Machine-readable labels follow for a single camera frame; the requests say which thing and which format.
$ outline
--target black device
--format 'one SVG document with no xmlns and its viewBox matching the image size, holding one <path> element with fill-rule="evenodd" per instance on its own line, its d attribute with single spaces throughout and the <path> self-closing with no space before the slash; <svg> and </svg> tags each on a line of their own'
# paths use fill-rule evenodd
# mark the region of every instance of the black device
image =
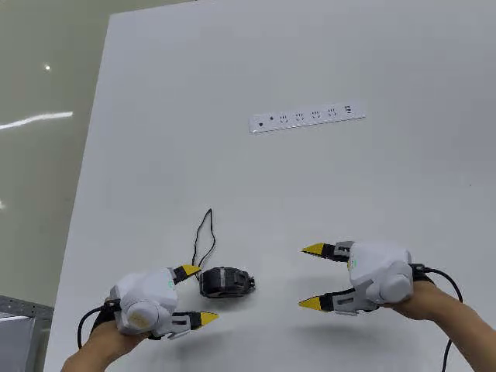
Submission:
<svg viewBox="0 0 496 372">
<path fill-rule="evenodd" d="M 214 267 L 200 274 L 200 293 L 207 298 L 234 298 L 255 290 L 255 279 L 234 267 Z"/>
</svg>

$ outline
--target gray floor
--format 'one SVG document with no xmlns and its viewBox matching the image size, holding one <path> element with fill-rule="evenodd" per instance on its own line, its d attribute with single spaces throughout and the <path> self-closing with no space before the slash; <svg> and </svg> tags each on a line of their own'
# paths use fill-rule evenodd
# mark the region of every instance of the gray floor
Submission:
<svg viewBox="0 0 496 372">
<path fill-rule="evenodd" d="M 109 15 L 175 2 L 0 0 L 0 295 L 54 304 Z"/>
</svg>

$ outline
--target white table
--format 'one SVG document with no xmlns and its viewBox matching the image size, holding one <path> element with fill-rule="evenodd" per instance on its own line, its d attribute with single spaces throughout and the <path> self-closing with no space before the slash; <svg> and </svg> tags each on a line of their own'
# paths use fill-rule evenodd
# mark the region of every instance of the white table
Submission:
<svg viewBox="0 0 496 372">
<path fill-rule="evenodd" d="M 220 319 L 146 342 L 111 370 L 440 369 L 434 325 L 299 308 L 349 286 L 345 267 L 299 250 L 395 241 L 450 272 L 496 323 L 495 10 L 205 0 L 113 16 L 46 370 L 76 350 L 79 318 L 121 276 L 187 263 L 210 206 L 219 245 L 207 267 L 245 267 L 257 291 L 218 303 L 183 284 L 181 309 Z M 252 114 L 350 99 L 366 119 L 248 133 Z M 449 365 L 468 369 L 455 350 Z"/>
</svg>

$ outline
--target white power strip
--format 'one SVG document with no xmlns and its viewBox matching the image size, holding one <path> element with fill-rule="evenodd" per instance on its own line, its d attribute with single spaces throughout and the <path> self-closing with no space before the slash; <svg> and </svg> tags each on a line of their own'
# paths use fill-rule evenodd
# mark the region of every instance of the white power strip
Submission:
<svg viewBox="0 0 496 372">
<path fill-rule="evenodd" d="M 313 126 L 326 122 L 362 119 L 365 112 L 358 102 L 309 106 L 298 110 L 269 112 L 254 115 L 250 120 L 250 132 L 261 133 L 271 130 Z"/>
</svg>

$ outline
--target black wire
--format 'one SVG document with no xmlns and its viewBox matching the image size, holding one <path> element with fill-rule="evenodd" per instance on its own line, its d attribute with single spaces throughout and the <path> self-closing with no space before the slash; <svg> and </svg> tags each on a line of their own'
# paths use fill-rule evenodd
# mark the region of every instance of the black wire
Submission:
<svg viewBox="0 0 496 372">
<path fill-rule="evenodd" d="M 432 269 L 430 267 L 422 267 L 421 271 L 423 271 L 424 273 L 434 273 L 434 274 L 441 275 L 442 277 L 445 277 L 445 279 L 447 279 L 448 282 L 451 283 L 453 288 L 455 288 L 455 292 L 456 292 L 456 295 L 458 296 L 458 300 L 463 303 L 462 292 L 460 291 L 460 289 L 456 285 L 455 281 L 451 278 L 451 276 L 449 276 L 447 273 L 445 273 L 441 270 Z M 451 348 L 452 344 L 453 344 L 453 341 L 451 341 L 451 339 L 449 339 L 448 343 L 446 345 L 446 348 L 444 349 L 443 368 L 441 370 L 442 372 L 446 372 L 446 365 L 448 364 L 448 354 L 450 353 L 450 348 Z"/>
<path fill-rule="evenodd" d="M 191 265 L 195 265 L 195 259 L 196 259 L 196 254 L 198 252 L 198 235 L 200 235 L 200 230 L 202 229 L 202 226 L 205 224 L 205 221 L 208 217 L 208 215 L 210 215 L 210 233 L 212 234 L 212 246 L 210 247 L 210 249 L 207 251 L 207 253 L 200 259 L 200 262 L 198 264 L 198 267 L 202 268 L 202 264 L 203 262 L 205 261 L 205 259 L 208 257 L 208 255 L 210 253 L 212 253 L 212 251 L 214 250 L 215 248 L 215 235 L 214 235 L 214 226 L 213 226 L 213 214 L 212 214 L 212 208 L 210 208 L 206 213 L 205 215 L 203 216 L 203 220 L 201 221 L 200 223 L 200 226 L 198 227 L 198 229 L 196 230 L 196 238 L 195 238 L 195 250 L 193 251 L 193 258 L 191 259 Z"/>
<path fill-rule="evenodd" d="M 81 334 L 83 331 L 83 325 L 84 322 L 86 322 L 86 319 L 88 319 L 89 316 L 92 314 L 95 314 L 96 312 L 103 312 L 103 311 L 111 311 L 111 312 L 119 312 L 121 310 L 120 306 L 120 299 L 116 300 L 108 300 L 106 301 L 102 306 L 98 306 L 97 308 L 93 308 L 89 312 L 83 315 L 81 320 L 79 321 L 79 325 L 77 326 L 77 347 L 80 349 L 83 347 L 82 341 L 81 341 Z"/>
<path fill-rule="evenodd" d="M 86 319 L 88 319 L 88 317 L 91 315 L 91 314 L 95 314 L 96 312 L 100 312 L 102 310 L 104 310 L 106 308 L 105 305 L 102 305 L 102 306 L 99 306 L 97 308 L 94 308 L 92 310 L 90 310 L 89 312 L 87 312 L 86 314 L 83 315 L 83 317 L 81 318 L 81 321 L 79 322 L 79 325 L 77 326 L 77 347 L 80 349 L 82 346 L 82 342 L 81 342 L 81 333 L 82 333 L 82 330 L 83 330 L 83 325 L 84 325 L 84 322 L 86 321 Z"/>
</svg>

